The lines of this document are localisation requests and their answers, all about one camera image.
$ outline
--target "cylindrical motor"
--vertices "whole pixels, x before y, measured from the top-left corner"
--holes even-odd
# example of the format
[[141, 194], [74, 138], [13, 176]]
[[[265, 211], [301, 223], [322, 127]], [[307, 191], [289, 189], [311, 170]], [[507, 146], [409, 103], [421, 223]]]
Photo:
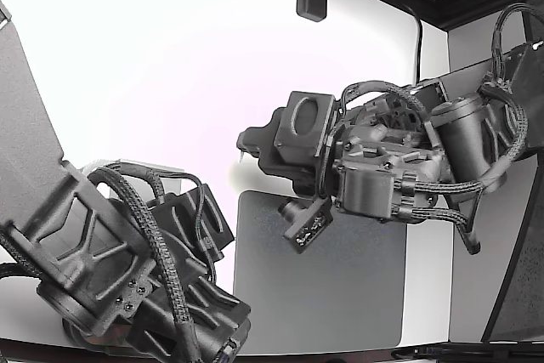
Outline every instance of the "cylindrical motor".
[[[431, 123], [442, 141], [457, 183], [480, 178], [507, 148], [498, 116], [477, 94], [436, 106]], [[503, 174], [485, 192], [495, 191], [505, 181]]]

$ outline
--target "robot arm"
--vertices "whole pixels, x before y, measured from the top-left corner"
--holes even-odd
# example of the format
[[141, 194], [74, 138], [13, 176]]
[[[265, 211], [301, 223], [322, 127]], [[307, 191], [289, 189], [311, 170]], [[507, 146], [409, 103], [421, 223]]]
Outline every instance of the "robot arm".
[[[132, 355], [233, 360], [247, 338], [250, 308], [215, 285], [213, 263], [234, 237], [209, 188], [186, 173], [131, 163], [86, 175], [64, 160], [1, 3], [0, 95], [0, 245], [20, 266], [8, 265], [0, 278], [39, 279], [38, 295], [83, 347], [92, 346], [84, 339], [122, 327]], [[123, 174], [145, 179], [156, 199], [144, 203]], [[160, 177], [190, 179], [197, 188], [165, 194]], [[101, 183], [121, 200], [104, 198]]]
[[[473, 220], [481, 196], [544, 142], [544, 51], [534, 44], [501, 50], [504, 21], [521, 10], [544, 22], [527, 5], [505, 9], [490, 60], [416, 86], [356, 83], [338, 100], [293, 92], [268, 125], [241, 133], [238, 148], [257, 157], [263, 172], [291, 179], [299, 196], [314, 199], [308, 208], [290, 201], [279, 209], [298, 252], [332, 222], [333, 204], [383, 222], [451, 221], [467, 250], [480, 251]], [[383, 95], [347, 109], [371, 91]], [[436, 207], [439, 195], [448, 208]], [[473, 203], [467, 214], [465, 201]]]

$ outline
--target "white backdrop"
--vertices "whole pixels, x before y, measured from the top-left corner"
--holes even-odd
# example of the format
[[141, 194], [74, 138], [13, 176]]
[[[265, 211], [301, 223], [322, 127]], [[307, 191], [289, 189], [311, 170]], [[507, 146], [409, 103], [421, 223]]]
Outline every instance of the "white backdrop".
[[[292, 90], [339, 95], [352, 82], [412, 79], [415, 22], [377, 0], [329, 0], [320, 23], [298, 17], [296, 0], [2, 1], [66, 159], [77, 167], [118, 157], [181, 167], [211, 185], [233, 230], [243, 190], [292, 192], [252, 158], [238, 162], [239, 132], [266, 124]], [[424, 34], [422, 76], [446, 73], [447, 35], [428, 25]], [[447, 271], [451, 226], [436, 225], [445, 237], [436, 253], [411, 262]], [[409, 230], [409, 241], [418, 236], [429, 239], [424, 224]], [[234, 245], [226, 255], [218, 283], [231, 290]], [[49, 327], [54, 315], [36, 317], [47, 313], [34, 286], [0, 284], [0, 315], [23, 321], [0, 326], [0, 337], [59, 343], [56, 329], [37, 340], [25, 328]], [[439, 289], [443, 299], [449, 290]], [[9, 311], [21, 296], [36, 308], [26, 320]], [[449, 318], [449, 307], [440, 313]]]

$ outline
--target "gray mat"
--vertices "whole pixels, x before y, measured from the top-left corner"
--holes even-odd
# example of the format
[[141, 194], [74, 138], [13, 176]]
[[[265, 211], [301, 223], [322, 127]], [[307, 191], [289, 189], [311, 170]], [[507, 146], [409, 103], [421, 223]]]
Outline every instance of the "gray mat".
[[402, 335], [405, 224], [334, 213], [298, 255], [282, 237], [284, 196], [240, 196], [235, 295], [252, 306], [241, 354], [389, 349]]

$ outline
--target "bolt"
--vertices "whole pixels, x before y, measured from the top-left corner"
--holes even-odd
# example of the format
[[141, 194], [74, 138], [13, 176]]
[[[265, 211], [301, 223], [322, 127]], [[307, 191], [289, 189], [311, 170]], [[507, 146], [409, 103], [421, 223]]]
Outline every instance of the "bolt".
[[317, 223], [318, 227], [323, 227], [323, 224], [325, 224], [325, 217], [319, 216], [315, 219], [315, 222]]

